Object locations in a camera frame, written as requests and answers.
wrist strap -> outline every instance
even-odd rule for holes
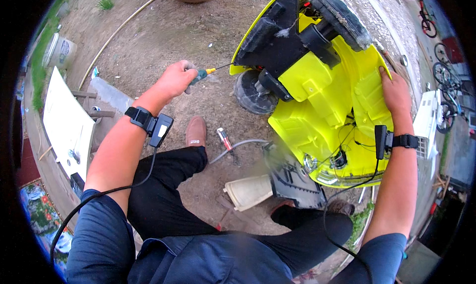
[[[418,138],[410,134],[402,134],[398,137],[393,137],[392,147],[404,146],[405,148],[418,148]]]
[[[130,117],[132,124],[144,129],[149,136],[152,135],[157,118],[153,117],[148,110],[142,107],[130,107],[124,114]]]

black pants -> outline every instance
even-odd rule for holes
[[[189,212],[177,191],[180,183],[201,172],[207,161],[203,147],[157,154],[150,178],[132,189],[129,198],[128,220],[142,239],[220,234]],[[139,162],[134,183],[147,176],[151,162],[152,156]],[[337,250],[324,235],[320,210],[283,206],[271,219],[291,231],[282,235],[250,235],[271,248],[289,266],[293,276],[308,271]],[[352,222],[343,214],[328,213],[326,226],[330,236],[341,245],[352,233]]]

brown shoe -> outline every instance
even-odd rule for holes
[[[287,200],[284,200],[282,201],[281,203],[279,203],[276,207],[274,207],[274,209],[271,210],[271,213],[269,214],[270,216],[274,214],[274,212],[279,209],[280,207],[284,206],[284,205],[287,205],[287,206],[290,206],[290,207],[296,207],[294,205],[294,201],[291,200],[291,199],[287,199]]]
[[[187,141],[187,146],[205,146],[205,140],[207,139],[207,126],[202,117],[199,115],[192,117],[187,126],[185,139]]]
[[[328,206],[327,211],[329,213],[341,213],[347,216],[354,214],[356,207],[353,204],[349,204],[340,198],[334,199]]]

screwdriver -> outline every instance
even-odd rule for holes
[[[188,86],[191,86],[191,85],[195,85],[197,82],[199,82],[200,80],[206,78],[210,73],[212,72],[215,72],[217,71],[218,69],[220,68],[223,68],[223,67],[226,67],[226,66],[230,66],[231,64],[233,63],[230,63],[230,64],[227,64],[227,65],[223,65],[223,66],[220,66],[220,67],[217,67],[217,68],[210,68],[210,69],[199,69],[199,75],[197,75],[196,78],[194,78],[192,80],[192,82],[188,85]]]

green screwdriver handle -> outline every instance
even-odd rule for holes
[[[195,85],[196,83],[198,83],[199,81],[201,81],[202,79],[208,76],[208,73],[205,69],[198,69],[198,72],[199,74],[197,75],[197,77],[192,80],[192,82],[188,85],[187,89],[185,90],[185,94],[190,94],[191,85]]]

